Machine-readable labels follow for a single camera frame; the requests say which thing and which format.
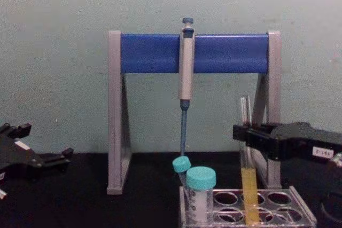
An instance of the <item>black table surface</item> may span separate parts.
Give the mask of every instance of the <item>black table surface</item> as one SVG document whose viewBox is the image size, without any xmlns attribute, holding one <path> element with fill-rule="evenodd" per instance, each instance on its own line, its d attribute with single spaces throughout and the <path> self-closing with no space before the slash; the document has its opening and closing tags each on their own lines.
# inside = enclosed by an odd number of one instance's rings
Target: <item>black table surface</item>
<svg viewBox="0 0 342 228">
<path fill-rule="evenodd" d="M 216 188 L 242 187 L 237 152 L 187 155 L 193 166 L 215 169 Z M 34 183 L 8 180 L 0 186 L 8 193 L 0 201 L 0 227 L 176 228 L 180 182 L 172 160 L 177 156 L 134 154 L 123 195 L 106 194 L 107 154 L 75 154 L 65 174 L 56 173 Z M 317 217 L 317 227 L 328 227 L 320 213 L 320 200 L 337 183 L 327 167 L 291 160 L 282 163 L 282 178 L 283 185 L 293 185 Z"/>
</svg>

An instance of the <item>white label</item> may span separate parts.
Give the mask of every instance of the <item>white label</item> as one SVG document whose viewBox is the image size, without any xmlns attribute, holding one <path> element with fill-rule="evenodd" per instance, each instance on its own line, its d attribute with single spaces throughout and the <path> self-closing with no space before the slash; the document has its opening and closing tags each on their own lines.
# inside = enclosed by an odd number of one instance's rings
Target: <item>white label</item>
<svg viewBox="0 0 342 228">
<path fill-rule="evenodd" d="M 189 214 L 196 222 L 207 221 L 207 192 L 189 190 Z"/>
<path fill-rule="evenodd" d="M 331 159 L 333 157 L 333 150 L 313 147 L 312 155 L 316 157 L 325 158 L 325 159 Z"/>
<path fill-rule="evenodd" d="M 26 144 L 24 144 L 21 141 L 16 141 L 15 144 L 18 145 L 19 147 L 23 148 L 25 151 L 30 149 L 30 147 L 28 147 Z"/>
</svg>

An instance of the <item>test tube rack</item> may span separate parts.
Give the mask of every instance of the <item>test tube rack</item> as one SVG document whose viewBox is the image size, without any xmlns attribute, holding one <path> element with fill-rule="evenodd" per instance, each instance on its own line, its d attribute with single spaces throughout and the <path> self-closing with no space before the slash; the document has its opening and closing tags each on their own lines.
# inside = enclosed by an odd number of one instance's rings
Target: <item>test tube rack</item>
<svg viewBox="0 0 342 228">
<path fill-rule="evenodd" d="M 289 189 L 258 190 L 260 223 L 246 225 L 242 190 L 214 190 L 214 222 L 198 224 L 188 215 L 185 190 L 180 187 L 180 228 L 315 228 L 317 220 L 293 186 Z"/>
</svg>

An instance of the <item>teal screw cap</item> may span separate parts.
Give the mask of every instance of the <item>teal screw cap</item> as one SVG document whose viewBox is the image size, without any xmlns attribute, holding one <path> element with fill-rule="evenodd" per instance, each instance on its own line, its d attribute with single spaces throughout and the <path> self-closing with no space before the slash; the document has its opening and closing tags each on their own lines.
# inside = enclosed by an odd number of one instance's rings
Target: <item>teal screw cap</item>
<svg viewBox="0 0 342 228">
<path fill-rule="evenodd" d="M 187 156 L 180 156 L 175 158 L 172 162 L 172 165 L 176 173 L 185 172 L 189 168 L 191 168 L 191 163 Z"/>
<path fill-rule="evenodd" d="M 208 167 L 194 167 L 186 172 L 186 185 L 195 190 L 209 190 L 216 185 L 216 172 Z"/>
</svg>

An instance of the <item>test tube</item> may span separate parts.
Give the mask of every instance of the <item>test tube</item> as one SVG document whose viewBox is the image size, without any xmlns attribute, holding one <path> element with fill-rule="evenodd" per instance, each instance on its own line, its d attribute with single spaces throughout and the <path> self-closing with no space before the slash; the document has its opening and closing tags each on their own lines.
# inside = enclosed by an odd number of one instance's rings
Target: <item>test tube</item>
<svg viewBox="0 0 342 228">
<path fill-rule="evenodd" d="M 243 96 L 240 100 L 242 124 L 250 126 L 252 120 L 249 96 Z M 247 225 L 257 224 L 259 222 L 259 212 L 257 209 L 257 175 L 254 161 L 252 160 L 251 148 L 247 147 L 245 142 L 241 142 L 240 144 L 240 165 L 244 194 L 245 222 Z"/>
<path fill-rule="evenodd" d="M 186 187 L 186 171 L 191 168 L 190 160 L 187 156 L 180 156 L 173 160 L 172 162 L 173 168 L 181 180 L 182 186 Z"/>
<path fill-rule="evenodd" d="M 213 222 L 213 188 L 216 185 L 215 170 L 194 167 L 186 172 L 186 190 L 189 195 L 189 217 L 198 225 Z"/>
</svg>

